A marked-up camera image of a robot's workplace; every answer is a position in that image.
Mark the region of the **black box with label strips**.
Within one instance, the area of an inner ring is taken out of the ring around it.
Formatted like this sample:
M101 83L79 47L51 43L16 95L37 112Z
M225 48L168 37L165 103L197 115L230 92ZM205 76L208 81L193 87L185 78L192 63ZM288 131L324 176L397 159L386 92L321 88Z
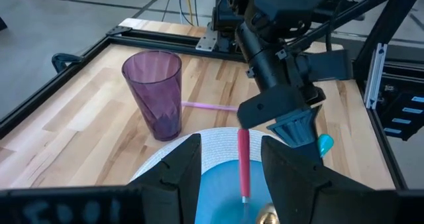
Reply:
M384 92L377 112L388 136L407 141L424 125L424 93Z

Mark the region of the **black aluminium table frame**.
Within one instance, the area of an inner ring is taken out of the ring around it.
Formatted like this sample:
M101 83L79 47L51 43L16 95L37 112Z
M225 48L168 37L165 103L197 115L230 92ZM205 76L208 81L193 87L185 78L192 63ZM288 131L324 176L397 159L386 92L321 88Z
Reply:
M30 113L0 134L0 190L125 184L163 147L149 132L121 65L138 52L100 40L87 61L59 73L27 103ZM320 133L336 141L327 167L376 189L394 188L377 121L355 81L319 82Z

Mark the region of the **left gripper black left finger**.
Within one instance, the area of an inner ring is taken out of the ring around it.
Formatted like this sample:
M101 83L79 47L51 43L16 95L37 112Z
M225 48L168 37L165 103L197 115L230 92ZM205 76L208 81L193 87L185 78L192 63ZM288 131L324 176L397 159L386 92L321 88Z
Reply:
M201 136L125 186L0 191L0 224L194 224Z

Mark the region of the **red handled metal fork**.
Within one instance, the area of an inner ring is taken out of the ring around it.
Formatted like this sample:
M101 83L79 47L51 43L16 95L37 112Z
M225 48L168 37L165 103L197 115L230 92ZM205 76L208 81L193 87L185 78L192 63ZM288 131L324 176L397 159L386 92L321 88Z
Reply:
M243 204L241 223L248 224L248 207L250 201L250 134L248 129L239 129L237 135L240 193Z

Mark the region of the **gold metal spoon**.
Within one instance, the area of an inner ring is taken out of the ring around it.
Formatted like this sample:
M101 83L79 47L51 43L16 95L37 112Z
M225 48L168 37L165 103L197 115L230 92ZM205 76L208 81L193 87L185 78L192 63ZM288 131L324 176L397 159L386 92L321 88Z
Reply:
M255 224L280 224L278 214L272 203L267 203L260 209Z

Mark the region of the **white aluminium extrusion bar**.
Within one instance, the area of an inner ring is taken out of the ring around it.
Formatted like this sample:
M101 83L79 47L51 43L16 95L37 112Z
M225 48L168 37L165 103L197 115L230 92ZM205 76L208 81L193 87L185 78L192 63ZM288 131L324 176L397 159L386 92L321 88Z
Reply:
M364 93L364 104L367 109L376 108L387 49L387 44L378 43L372 54Z

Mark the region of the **teal plastic utensil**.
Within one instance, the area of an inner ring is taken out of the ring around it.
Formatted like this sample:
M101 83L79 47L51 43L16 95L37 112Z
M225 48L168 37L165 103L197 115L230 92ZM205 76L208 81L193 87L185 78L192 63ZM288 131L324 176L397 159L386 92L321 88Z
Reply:
M322 134L319 136L317 140L317 146L319 149L320 157L324 157L328 151L332 149L334 146L334 140L333 138L328 134Z

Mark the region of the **silver metal bracket plate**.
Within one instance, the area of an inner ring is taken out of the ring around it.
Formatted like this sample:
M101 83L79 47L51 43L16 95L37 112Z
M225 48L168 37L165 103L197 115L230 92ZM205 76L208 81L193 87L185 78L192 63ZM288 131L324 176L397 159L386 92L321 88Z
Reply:
M217 44L217 31L213 30L211 25L208 25L205 34L200 37L195 49L205 52L212 52Z

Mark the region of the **frosted blue plastic bowl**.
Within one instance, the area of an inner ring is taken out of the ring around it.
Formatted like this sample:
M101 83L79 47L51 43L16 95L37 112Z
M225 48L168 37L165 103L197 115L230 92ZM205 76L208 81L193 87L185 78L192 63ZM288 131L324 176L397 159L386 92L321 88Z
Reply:
M195 224L254 224L261 208L272 201L262 163L250 163L248 217L240 194L239 162L219 164L201 176Z

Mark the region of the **purple faceted plastic cup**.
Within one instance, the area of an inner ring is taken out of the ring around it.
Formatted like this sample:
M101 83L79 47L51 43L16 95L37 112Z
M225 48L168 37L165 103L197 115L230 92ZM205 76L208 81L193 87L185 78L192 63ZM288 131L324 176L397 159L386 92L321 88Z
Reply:
M176 138L182 130L182 60L172 52L145 50L121 68L146 125L156 140Z

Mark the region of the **blue plate with white rim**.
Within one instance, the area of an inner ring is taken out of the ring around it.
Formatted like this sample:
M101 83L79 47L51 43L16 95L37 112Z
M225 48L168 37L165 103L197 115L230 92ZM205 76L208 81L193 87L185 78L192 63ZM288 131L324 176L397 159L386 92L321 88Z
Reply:
M204 174L211 168L222 164L224 162L238 160L238 128L236 127L222 127L204 129L198 131L201 135L201 173ZM191 135L180 137L172 142L169 142L158 151L156 151L145 163L135 172L130 181L134 181L140 175L144 174L147 170L155 166L161 159L167 156L171 151L177 148L183 141L188 139ZM249 130L250 137L250 159L253 161L261 161L261 140L263 136L271 136L284 143L275 135L270 135L262 131Z

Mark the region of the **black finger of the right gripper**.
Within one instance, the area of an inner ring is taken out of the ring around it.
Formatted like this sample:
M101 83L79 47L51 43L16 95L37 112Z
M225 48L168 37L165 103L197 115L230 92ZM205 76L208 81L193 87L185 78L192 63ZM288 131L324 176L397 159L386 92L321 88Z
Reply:
M307 156L312 161L322 164L315 126L315 120L320 109L320 105L308 109L297 109L278 117L274 124L267 126L267 129L289 147Z

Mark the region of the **pink plastic utensil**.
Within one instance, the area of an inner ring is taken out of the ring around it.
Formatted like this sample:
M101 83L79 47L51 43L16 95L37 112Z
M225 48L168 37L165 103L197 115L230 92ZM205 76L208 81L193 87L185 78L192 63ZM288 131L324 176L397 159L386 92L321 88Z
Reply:
M213 110L232 111L232 112L238 111L237 107L228 106L228 105L214 105L214 104L198 103L198 102L190 102L190 101L183 101L182 105L185 107L194 107L194 108L200 108L200 109L213 109Z

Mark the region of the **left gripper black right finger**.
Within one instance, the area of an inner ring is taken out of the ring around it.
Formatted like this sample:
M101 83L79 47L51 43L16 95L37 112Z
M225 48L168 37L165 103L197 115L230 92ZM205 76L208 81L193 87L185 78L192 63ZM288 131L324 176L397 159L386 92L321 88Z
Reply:
M424 190L373 190L270 136L261 158L280 224L424 224Z

